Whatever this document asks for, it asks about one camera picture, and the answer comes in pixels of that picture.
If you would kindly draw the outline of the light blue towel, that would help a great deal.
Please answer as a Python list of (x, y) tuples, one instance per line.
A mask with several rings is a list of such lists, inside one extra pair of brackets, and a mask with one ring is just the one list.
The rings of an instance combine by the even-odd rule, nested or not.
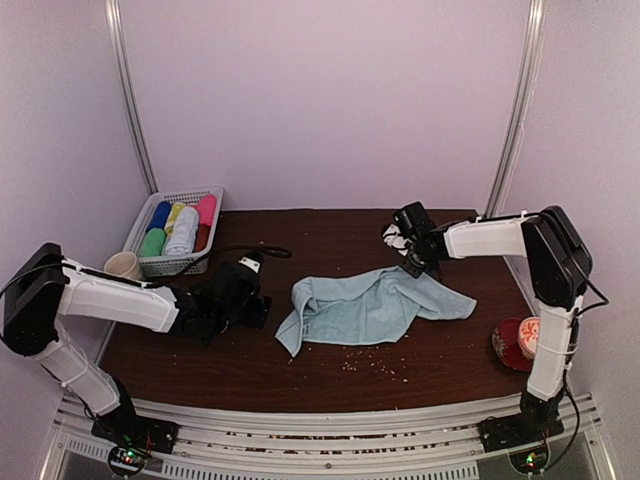
[(175, 222), (173, 232), (164, 247), (166, 256), (188, 255), (193, 252), (199, 226), (199, 215), (194, 207), (186, 206)]
[(387, 267), (346, 278), (306, 277), (292, 287), (292, 312), (275, 338), (295, 357), (305, 342), (340, 346), (394, 343), (415, 318), (464, 320), (477, 305), (428, 275)]

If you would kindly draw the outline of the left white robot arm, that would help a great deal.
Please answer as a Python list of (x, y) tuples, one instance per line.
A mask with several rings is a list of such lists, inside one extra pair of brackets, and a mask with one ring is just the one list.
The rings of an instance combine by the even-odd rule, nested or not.
[(261, 293), (262, 263), (261, 252), (251, 251), (222, 263), (210, 279), (184, 288), (93, 270), (65, 257), (59, 245), (46, 243), (1, 291), (1, 340), (79, 397), (108, 434), (133, 444), (145, 428), (126, 388), (87, 358), (60, 317), (99, 318), (209, 345), (236, 325), (264, 327), (272, 301)]

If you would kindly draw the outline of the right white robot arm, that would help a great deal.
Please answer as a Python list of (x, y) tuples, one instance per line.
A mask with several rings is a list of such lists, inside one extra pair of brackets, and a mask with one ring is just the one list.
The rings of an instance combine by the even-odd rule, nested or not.
[(558, 407), (567, 396), (567, 374), (577, 347), (580, 309), (593, 268), (591, 255), (564, 210), (494, 219), (477, 217), (438, 226), (419, 202), (393, 215), (405, 255), (402, 268), (418, 277), (436, 273), (440, 262), (470, 257), (526, 259), (538, 302), (540, 330), (536, 353), (519, 411), (478, 425), (487, 451), (540, 442), (564, 427)]

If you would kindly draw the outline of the dark red rolled towel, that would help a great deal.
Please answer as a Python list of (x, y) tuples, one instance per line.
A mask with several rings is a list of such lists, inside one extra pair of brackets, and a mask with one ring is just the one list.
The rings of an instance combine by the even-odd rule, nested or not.
[(206, 248), (209, 237), (210, 237), (210, 231), (211, 231), (211, 227), (207, 224), (200, 224), (198, 226), (194, 248), (193, 248), (194, 253), (201, 252)]

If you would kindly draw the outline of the pink rolled towel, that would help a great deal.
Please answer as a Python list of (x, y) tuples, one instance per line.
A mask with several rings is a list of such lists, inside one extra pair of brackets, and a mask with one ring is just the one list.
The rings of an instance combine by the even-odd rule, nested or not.
[(217, 198), (213, 194), (203, 196), (196, 205), (199, 215), (199, 224), (211, 227), (215, 220)]

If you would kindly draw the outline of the green rolled towel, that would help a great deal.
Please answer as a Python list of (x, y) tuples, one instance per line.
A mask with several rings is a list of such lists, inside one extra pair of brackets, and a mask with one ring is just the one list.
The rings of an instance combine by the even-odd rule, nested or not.
[(166, 232), (162, 228), (152, 228), (144, 236), (138, 256), (141, 258), (157, 257), (163, 253)]

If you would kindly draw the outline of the yellow rolled towel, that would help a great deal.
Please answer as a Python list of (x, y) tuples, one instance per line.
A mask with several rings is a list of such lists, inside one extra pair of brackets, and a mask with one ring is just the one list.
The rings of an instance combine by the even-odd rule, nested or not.
[(186, 204), (182, 202), (175, 202), (171, 205), (171, 209), (164, 225), (164, 231), (167, 235), (170, 235), (173, 232), (175, 222), (185, 207)]

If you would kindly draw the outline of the blue rolled towel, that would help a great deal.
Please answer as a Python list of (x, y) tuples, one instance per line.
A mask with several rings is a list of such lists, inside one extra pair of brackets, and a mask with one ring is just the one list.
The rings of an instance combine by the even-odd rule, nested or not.
[(153, 212), (153, 215), (151, 217), (149, 224), (147, 225), (146, 231), (150, 231), (153, 229), (163, 230), (166, 225), (169, 214), (171, 212), (171, 209), (172, 209), (172, 204), (169, 203), (168, 201), (159, 202)]

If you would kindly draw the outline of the beige plastic cup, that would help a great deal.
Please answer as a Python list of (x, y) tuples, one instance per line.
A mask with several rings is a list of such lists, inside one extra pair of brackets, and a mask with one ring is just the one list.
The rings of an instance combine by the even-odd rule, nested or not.
[(143, 280), (138, 257), (131, 251), (121, 251), (112, 255), (105, 263), (103, 271), (110, 275), (129, 279)]

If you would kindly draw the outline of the red floral bowl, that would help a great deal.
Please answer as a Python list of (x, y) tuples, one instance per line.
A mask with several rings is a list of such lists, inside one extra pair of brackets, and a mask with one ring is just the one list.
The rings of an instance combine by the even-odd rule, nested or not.
[(498, 359), (510, 369), (530, 373), (533, 361), (526, 359), (518, 346), (518, 327), (524, 319), (507, 318), (501, 321), (493, 330), (491, 343)]

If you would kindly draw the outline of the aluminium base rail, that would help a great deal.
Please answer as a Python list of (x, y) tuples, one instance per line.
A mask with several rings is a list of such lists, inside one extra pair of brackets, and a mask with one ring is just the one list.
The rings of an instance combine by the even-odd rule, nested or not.
[[(544, 476), (519, 474), (518, 451), (488, 452), (476, 424), (515, 414), (518, 395), (405, 410), (250, 413), (134, 400), (139, 413), (173, 421), (173, 453), (152, 454), (137, 479), (620, 479), (590, 394), (576, 395), (579, 435)], [(111, 445), (91, 435), (65, 395), (37, 479), (117, 479)]]

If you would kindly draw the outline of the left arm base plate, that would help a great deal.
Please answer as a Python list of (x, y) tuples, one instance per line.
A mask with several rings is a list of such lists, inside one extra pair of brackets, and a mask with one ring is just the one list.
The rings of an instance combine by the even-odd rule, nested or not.
[(103, 419), (95, 420), (91, 428), (91, 434), (95, 437), (144, 454), (171, 454), (178, 433), (177, 423), (150, 417), (139, 417), (133, 426), (127, 426), (119, 432), (108, 427)]

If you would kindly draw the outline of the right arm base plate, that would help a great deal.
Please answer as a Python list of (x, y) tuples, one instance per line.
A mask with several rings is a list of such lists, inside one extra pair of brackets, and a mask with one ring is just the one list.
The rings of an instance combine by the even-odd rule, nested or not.
[(542, 425), (530, 425), (524, 422), (521, 414), (489, 417), (479, 422), (477, 428), (485, 453), (542, 442), (564, 432), (560, 418), (549, 420)]

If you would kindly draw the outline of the right aluminium frame post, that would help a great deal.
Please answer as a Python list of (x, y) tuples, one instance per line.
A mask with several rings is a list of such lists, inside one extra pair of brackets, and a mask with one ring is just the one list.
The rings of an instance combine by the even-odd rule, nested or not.
[(525, 136), (526, 115), (534, 96), (535, 83), (541, 61), (545, 7), (546, 2), (544, 0), (531, 0), (529, 2), (528, 20), (511, 113), (498, 167), (485, 207), (485, 217), (496, 217), (504, 211), (504, 205), (515, 174)]

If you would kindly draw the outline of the aluminium frame post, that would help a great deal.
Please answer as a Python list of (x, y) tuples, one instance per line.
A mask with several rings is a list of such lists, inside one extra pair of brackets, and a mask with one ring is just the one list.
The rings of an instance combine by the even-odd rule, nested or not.
[(485, 207), (485, 217), (496, 217), (504, 211), (504, 205), (515, 174), (525, 136), (526, 115), (534, 96), (535, 83), (541, 61), (545, 7), (546, 2), (544, 0), (531, 0), (529, 2), (528, 20), (511, 113), (498, 167)]
[(141, 170), (146, 190), (149, 194), (153, 194), (158, 191), (157, 180), (149, 157), (142, 122), (135, 98), (134, 85), (127, 56), (121, 5), (117, 0), (106, 0), (104, 2), (104, 7), (107, 28), (114, 52), (116, 70), (120, 82), (125, 115), (134, 146), (134, 152)]

